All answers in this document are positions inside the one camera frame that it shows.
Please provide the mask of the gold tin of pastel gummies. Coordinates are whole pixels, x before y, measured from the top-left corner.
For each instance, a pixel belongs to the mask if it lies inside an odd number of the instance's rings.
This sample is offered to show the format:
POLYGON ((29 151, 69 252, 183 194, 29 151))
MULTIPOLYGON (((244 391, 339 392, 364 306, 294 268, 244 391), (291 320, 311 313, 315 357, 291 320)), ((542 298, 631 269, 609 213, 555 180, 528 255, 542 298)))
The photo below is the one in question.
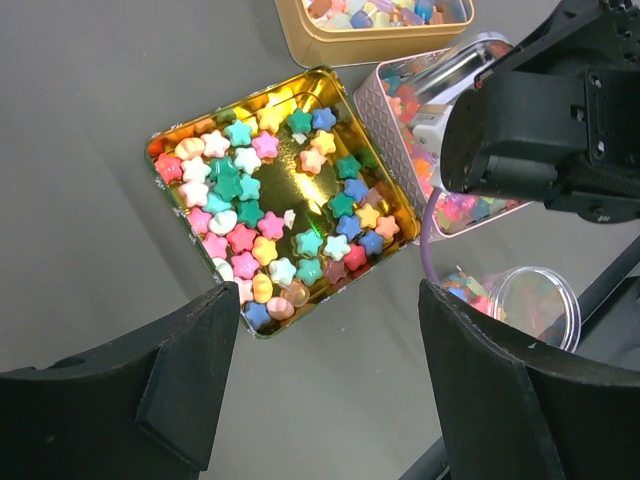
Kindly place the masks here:
POLYGON ((475 16, 471 1, 277 1, 302 67, 378 63, 445 47, 475 16))

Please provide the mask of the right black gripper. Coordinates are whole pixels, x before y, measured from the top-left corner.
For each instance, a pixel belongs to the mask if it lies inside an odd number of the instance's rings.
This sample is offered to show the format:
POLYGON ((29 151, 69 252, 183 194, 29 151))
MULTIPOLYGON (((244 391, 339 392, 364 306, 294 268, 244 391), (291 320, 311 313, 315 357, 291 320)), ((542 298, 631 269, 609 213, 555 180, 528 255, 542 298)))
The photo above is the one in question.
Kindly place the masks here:
POLYGON ((452 193, 542 203, 596 224, 639 216, 639 7, 562 1, 454 103, 452 193))

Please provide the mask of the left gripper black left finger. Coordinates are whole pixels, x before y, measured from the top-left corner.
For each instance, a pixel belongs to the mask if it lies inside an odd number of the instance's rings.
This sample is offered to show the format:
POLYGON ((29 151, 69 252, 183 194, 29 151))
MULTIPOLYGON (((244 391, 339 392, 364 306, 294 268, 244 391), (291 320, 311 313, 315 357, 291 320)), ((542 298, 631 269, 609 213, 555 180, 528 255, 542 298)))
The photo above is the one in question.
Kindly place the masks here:
POLYGON ((1 376, 5 479, 196 479, 211 462, 240 317, 225 282, 93 349, 1 376))

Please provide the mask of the silver metal scoop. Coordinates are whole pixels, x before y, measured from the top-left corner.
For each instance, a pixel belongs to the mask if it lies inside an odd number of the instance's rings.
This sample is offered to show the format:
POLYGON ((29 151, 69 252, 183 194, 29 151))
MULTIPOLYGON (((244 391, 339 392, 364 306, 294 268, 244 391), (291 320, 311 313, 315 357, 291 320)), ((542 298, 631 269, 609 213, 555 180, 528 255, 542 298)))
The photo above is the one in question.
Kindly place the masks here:
POLYGON ((475 77, 512 50, 495 36, 460 43, 441 55, 429 68, 411 78, 421 104, 448 104, 474 85, 475 77))

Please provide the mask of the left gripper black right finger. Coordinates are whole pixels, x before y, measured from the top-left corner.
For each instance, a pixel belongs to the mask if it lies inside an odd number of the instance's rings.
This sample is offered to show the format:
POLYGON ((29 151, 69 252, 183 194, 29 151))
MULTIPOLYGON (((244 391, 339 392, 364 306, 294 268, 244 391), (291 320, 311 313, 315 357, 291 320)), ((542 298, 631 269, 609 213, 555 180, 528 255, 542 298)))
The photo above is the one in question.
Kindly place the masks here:
POLYGON ((638 372, 552 347, 429 280, 418 310, 453 478, 638 478, 638 372))

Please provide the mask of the gold tin of star candies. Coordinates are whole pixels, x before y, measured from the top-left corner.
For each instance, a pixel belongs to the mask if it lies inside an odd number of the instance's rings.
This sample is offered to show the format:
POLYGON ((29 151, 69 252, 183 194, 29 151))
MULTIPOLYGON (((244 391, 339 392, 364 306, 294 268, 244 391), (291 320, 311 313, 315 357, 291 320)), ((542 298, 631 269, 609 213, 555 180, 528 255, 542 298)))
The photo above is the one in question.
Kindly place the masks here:
POLYGON ((152 135, 145 156, 208 270, 269 338, 409 244, 420 221, 329 67, 152 135))

